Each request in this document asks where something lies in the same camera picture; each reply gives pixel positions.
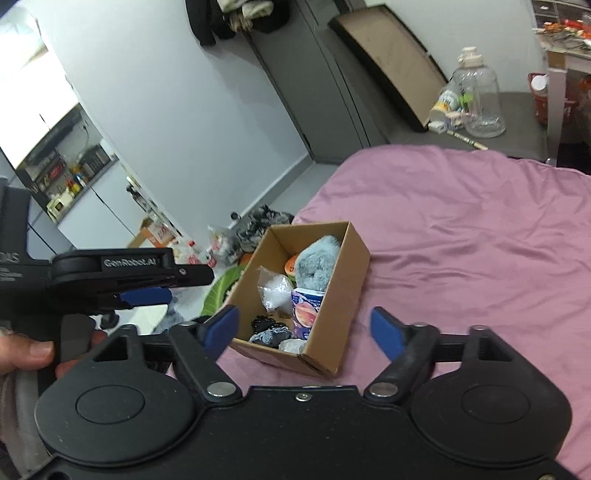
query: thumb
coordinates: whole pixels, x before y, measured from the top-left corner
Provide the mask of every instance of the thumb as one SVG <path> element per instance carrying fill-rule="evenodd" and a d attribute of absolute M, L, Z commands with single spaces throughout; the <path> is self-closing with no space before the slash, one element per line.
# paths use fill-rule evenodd
<path fill-rule="evenodd" d="M 36 342 L 15 334 L 0 337 L 0 375 L 17 368 L 38 370 L 49 365 L 53 356 L 53 342 Z"/>

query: pink bedsheet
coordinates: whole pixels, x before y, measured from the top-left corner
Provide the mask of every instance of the pink bedsheet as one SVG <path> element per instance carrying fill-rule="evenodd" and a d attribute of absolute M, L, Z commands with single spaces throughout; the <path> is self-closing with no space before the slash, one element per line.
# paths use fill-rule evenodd
<path fill-rule="evenodd" d="M 444 333 L 490 325 L 568 396 L 573 426 L 558 459 L 591 479 L 591 177 L 493 151 L 371 148 L 296 221 L 327 220 L 351 221 L 372 254 L 330 383 L 363 388 L 386 367 L 368 330 L 374 306 Z M 317 383 L 231 349 L 219 363 L 243 389 Z"/>

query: table leg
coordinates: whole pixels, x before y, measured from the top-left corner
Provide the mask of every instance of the table leg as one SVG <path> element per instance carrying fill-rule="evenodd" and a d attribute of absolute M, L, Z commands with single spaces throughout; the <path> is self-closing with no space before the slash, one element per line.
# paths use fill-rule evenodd
<path fill-rule="evenodd" d="M 564 98 L 566 97 L 566 70 L 548 69 L 548 163 L 556 166 L 558 146 L 562 134 Z"/>

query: clear plastic jug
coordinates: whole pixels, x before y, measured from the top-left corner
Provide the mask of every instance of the clear plastic jug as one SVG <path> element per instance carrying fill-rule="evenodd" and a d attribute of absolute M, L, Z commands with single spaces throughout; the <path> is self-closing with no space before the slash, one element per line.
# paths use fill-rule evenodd
<path fill-rule="evenodd" d="M 459 67 L 453 73 L 453 81 L 460 92 L 466 131 L 473 137 L 492 138 L 506 129 L 501 112 L 499 83 L 493 69 L 484 65 L 476 47 L 462 49 Z"/>

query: bottle cap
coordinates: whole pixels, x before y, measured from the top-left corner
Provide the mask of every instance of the bottle cap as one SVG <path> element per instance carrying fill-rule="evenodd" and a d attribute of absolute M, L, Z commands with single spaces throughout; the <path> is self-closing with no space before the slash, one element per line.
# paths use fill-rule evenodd
<path fill-rule="evenodd" d="M 460 67 L 482 67 L 484 65 L 484 59 L 476 47 L 464 47 L 457 62 Z"/>
<path fill-rule="evenodd" d="M 531 79 L 531 88 L 535 93 L 541 93 L 546 90 L 548 86 L 547 75 L 536 75 Z"/>

